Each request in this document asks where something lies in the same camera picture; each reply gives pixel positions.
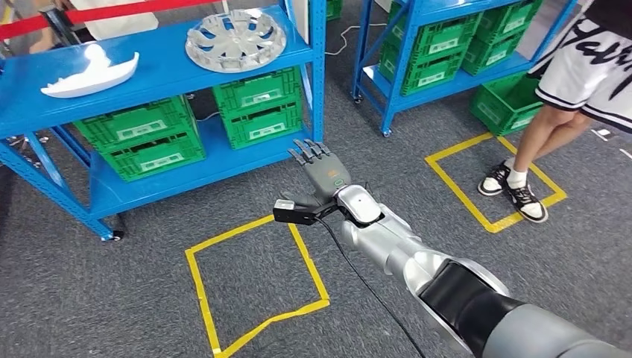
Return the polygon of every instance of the sneaker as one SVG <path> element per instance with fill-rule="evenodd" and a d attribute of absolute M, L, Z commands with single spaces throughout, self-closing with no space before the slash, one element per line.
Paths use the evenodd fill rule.
<path fill-rule="evenodd" d="M 505 165 L 505 162 L 493 167 L 485 179 L 478 184 L 478 192 L 485 196 L 500 194 L 505 189 L 509 172 L 511 169 Z"/>
<path fill-rule="evenodd" d="M 549 218 L 548 210 L 537 200 L 529 184 L 516 189 L 507 186 L 507 191 L 509 191 L 509 196 L 516 210 L 525 219 L 539 224 Z"/>

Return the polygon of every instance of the green plastic crate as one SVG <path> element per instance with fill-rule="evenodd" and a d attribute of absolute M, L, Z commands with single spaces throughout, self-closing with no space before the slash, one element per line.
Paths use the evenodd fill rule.
<path fill-rule="evenodd" d="M 342 0 L 327 0 L 327 21 L 340 19 Z"/>
<path fill-rule="evenodd" d="M 535 95 L 538 80 L 525 73 L 483 84 L 470 103 L 472 114 L 495 136 L 523 129 L 542 107 Z"/>
<path fill-rule="evenodd" d="M 101 155 L 126 181 L 164 172 L 205 157 L 197 131 L 173 133 L 160 139 Z"/>
<path fill-rule="evenodd" d="M 401 7 L 396 2 L 391 4 L 391 11 L 388 14 L 389 21 L 395 17 Z M 474 36 L 481 16 L 482 13 L 475 13 L 419 28 L 411 54 L 423 57 L 425 61 L 430 61 L 464 51 Z M 387 34 L 385 42 L 399 48 L 402 43 L 405 24 L 406 16 L 402 16 L 401 20 Z"/>
<path fill-rule="evenodd" d="M 212 88 L 219 112 L 235 118 L 300 100 L 302 79 L 297 66 Z"/>
<path fill-rule="evenodd" d="M 187 100 L 178 95 L 75 122 L 75 127 L 100 153 L 149 142 L 165 133 L 196 128 Z"/>
<path fill-rule="evenodd" d="M 393 46 L 387 43 L 382 46 L 378 71 L 391 82 L 395 76 L 397 54 L 398 50 Z M 461 66 L 463 57 L 462 52 L 427 62 L 420 61 L 419 58 L 411 58 L 402 83 L 401 94 L 410 95 L 452 80 Z"/>
<path fill-rule="evenodd" d="M 522 33 L 514 34 L 505 40 L 494 44 L 484 43 L 481 40 L 473 39 L 463 60 L 463 69 L 471 74 L 477 75 L 479 72 L 489 69 L 501 61 L 509 58 L 520 43 Z"/>
<path fill-rule="evenodd" d="M 483 12 L 476 29 L 476 38 L 485 43 L 496 43 L 513 34 L 525 31 L 543 0 L 525 0 Z"/>
<path fill-rule="evenodd" d="M 237 118 L 221 118 L 230 146 L 240 149 L 299 131 L 303 127 L 303 107 L 295 101 Z"/>

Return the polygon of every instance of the robot finger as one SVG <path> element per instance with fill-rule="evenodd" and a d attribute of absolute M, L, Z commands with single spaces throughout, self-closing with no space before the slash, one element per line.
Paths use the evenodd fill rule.
<path fill-rule="evenodd" d="M 300 148 L 301 151 L 303 151 L 303 156 L 305 157 L 305 160 L 307 160 L 307 163 L 313 163 L 312 158 L 314 158 L 314 154 L 312 153 L 312 150 L 307 148 L 303 142 L 299 141 L 298 139 L 294 140 L 294 144 L 296 144 L 298 146 L 298 148 Z"/>
<path fill-rule="evenodd" d="M 288 152 L 290 154 L 292 154 L 292 157 L 294 157 L 294 159 L 297 160 L 297 162 L 301 165 L 304 166 L 307 164 L 307 162 L 305 161 L 305 159 L 303 159 L 303 156 L 298 154 L 294 149 L 290 148 L 288 149 Z"/>
<path fill-rule="evenodd" d="M 316 157 L 318 157 L 318 159 L 320 159 L 320 156 L 323 154 L 323 151 L 320 149 L 320 147 L 318 145 L 316 145 L 316 143 L 312 142 L 309 139 L 305 139 L 305 143 L 307 143 L 309 145 L 309 147 L 312 150 L 312 152 L 314 152 L 314 155 L 316 155 Z"/>
<path fill-rule="evenodd" d="M 332 151 L 329 150 L 329 148 L 327 148 L 327 146 L 325 145 L 325 143 L 323 142 L 316 142 L 316 145 L 318 145 L 320 147 L 320 149 L 323 151 L 323 153 L 328 157 L 330 155 L 332 155 Z"/>

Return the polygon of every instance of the shelf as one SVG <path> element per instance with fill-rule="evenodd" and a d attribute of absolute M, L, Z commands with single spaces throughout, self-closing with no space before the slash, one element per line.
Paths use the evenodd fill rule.
<path fill-rule="evenodd" d="M 179 95 L 217 84 L 310 62 L 312 49 L 305 44 L 278 5 L 262 9 L 287 36 L 285 51 L 274 61 L 249 72 L 222 74 L 202 69 L 184 51 L 186 32 L 199 20 L 160 27 L 129 36 L 97 42 L 113 63 L 140 53 L 134 76 L 116 87 L 79 98 L 52 98 L 40 88 L 58 78 L 82 72 L 88 63 L 87 44 L 8 58 L 0 76 L 0 138 L 37 131 Z"/>
<path fill-rule="evenodd" d="M 394 0 L 404 5 L 408 0 Z M 520 0 L 418 0 L 422 1 L 422 16 L 414 18 L 413 26 L 454 19 L 494 7 L 513 4 Z"/>
<path fill-rule="evenodd" d="M 218 116 L 198 127 L 205 160 L 131 182 L 123 181 L 99 154 L 92 153 L 90 215 L 100 219 L 284 160 L 290 157 L 287 148 L 295 146 L 293 139 L 310 138 L 300 131 L 235 151 Z"/>
<path fill-rule="evenodd" d="M 364 74 L 373 82 L 375 87 L 380 93 L 388 98 L 391 92 L 391 82 L 389 82 L 382 74 L 377 70 L 378 65 L 364 67 Z M 451 95 L 454 93 L 462 92 L 470 88 L 476 87 L 479 84 L 496 80 L 504 76 L 509 76 L 513 73 L 526 71 L 531 68 L 531 63 L 524 58 L 518 52 L 514 52 L 507 60 L 491 67 L 476 76 L 472 76 L 462 69 L 459 69 L 454 80 L 440 84 L 438 86 L 430 87 L 428 89 L 422 89 L 419 92 L 411 95 L 393 98 L 396 111 L 407 110 L 424 104 L 426 102 L 434 101 Z"/>

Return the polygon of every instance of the robotic arm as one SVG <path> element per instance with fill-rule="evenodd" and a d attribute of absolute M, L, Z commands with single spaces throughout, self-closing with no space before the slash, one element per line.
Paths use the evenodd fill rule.
<path fill-rule="evenodd" d="M 352 184 L 324 144 L 294 142 L 301 152 L 290 153 L 316 192 L 283 192 L 274 206 L 275 220 L 311 225 L 341 211 L 344 241 L 405 285 L 426 319 L 474 357 L 632 358 L 546 310 L 511 298 L 498 278 L 472 260 L 424 245 L 406 221 Z"/>

